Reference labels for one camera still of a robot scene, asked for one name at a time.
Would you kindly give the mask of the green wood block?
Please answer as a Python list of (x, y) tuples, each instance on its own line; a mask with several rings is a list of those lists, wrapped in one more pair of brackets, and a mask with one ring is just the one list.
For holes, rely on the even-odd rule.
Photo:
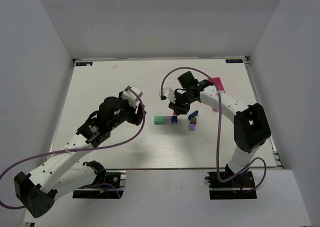
[(167, 122), (166, 116), (155, 116), (153, 120), (155, 125), (162, 125)]

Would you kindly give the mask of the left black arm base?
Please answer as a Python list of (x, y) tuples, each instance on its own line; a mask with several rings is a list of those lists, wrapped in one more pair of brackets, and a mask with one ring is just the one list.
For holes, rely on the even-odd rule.
[(75, 189), (73, 199), (120, 199), (125, 190), (126, 171), (107, 170), (102, 164), (93, 160), (85, 161), (83, 167), (93, 171), (93, 181)]

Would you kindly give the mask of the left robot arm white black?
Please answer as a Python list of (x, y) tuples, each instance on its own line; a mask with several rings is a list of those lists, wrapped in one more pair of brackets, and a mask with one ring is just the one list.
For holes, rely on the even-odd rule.
[(56, 200), (78, 187), (103, 185), (106, 170), (95, 160), (85, 162), (72, 177), (68, 177), (67, 172), (85, 155), (100, 148), (122, 123), (143, 126), (146, 111), (142, 95), (142, 91), (133, 86), (117, 97), (105, 98), (60, 150), (48, 153), (49, 158), (37, 168), (28, 173), (21, 171), (14, 177), (16, 197), (33, 218), (45, 215)]

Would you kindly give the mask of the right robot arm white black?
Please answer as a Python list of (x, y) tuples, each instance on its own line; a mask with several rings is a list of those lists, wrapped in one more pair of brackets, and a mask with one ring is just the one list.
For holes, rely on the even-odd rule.
[[(259, 104), (245, 104), (227, 95), (211, 77), (198, 81), (192, 74), (193, 68), (178, 77), (180, 89), (160, 86), (161, 100), (169, 100), (168, 107), (177, 115), (186, 115), (194, 102), (207, 105), (218, 111), (216, 142), (216, 178), (222, 184), (236, 184), (257, 160), (255, 153), (271, 136), (271, 129)], [(230, 161), (220, 172), (220, 142), (222, 117), (233, 124), (233, 139), (236, 147)]]

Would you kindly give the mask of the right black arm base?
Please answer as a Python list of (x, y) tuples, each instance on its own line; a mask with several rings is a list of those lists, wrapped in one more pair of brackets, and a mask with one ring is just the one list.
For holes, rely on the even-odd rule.
[(204, 180), (209, 184), (210, 200), (254, 200), (257, 199), (256, 184), (251, 171), (228, 181), (220, 182), (216, 171), (207, 173)]

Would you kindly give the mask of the dark blue cube block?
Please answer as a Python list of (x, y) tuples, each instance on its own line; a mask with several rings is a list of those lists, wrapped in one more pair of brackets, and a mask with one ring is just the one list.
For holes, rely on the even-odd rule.
[(178, 117), (176, 115), (171, 116), (171, 123), (177, 124), (178, 123)]

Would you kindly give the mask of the pink plastic box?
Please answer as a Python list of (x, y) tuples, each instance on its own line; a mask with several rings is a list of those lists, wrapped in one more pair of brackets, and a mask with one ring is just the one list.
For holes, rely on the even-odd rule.
[(215, 83), (215, 87), (218, 88), (218, 90), (221, 94), (226, 93), (220, 77), (212, 77), (211, 79), (208, 78), (207, 80), (210, 82), (212, 82), (212, 80), (213, 80), (213, 82)]

